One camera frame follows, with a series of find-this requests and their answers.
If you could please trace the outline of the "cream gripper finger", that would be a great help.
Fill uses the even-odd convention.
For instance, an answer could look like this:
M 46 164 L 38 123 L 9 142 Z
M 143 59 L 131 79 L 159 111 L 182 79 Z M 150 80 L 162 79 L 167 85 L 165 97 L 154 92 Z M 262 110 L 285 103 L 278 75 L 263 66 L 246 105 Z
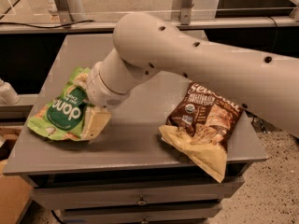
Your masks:
M 87 86 L 87 73 L 80 73 L 73 79 L 73 84 L 77 87 L 81 87 L 82 89 L 85 89 Z
M 83 130 L 80 134 L 82 140 L 92 140 L 106 127 L 111 113 L 105 108 L 88 106 L 85 111 Z

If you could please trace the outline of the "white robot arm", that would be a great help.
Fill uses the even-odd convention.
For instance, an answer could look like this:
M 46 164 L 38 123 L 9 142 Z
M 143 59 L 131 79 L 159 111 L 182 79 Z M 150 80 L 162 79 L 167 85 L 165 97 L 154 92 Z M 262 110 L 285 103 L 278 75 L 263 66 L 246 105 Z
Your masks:
M 160 71 L 203 85 L 281 130 L 299 137 L 299 60 L 202 41 L 146 13 L 123 16 L 114 49 L 87 77 L 94 105 L 119 106 Z

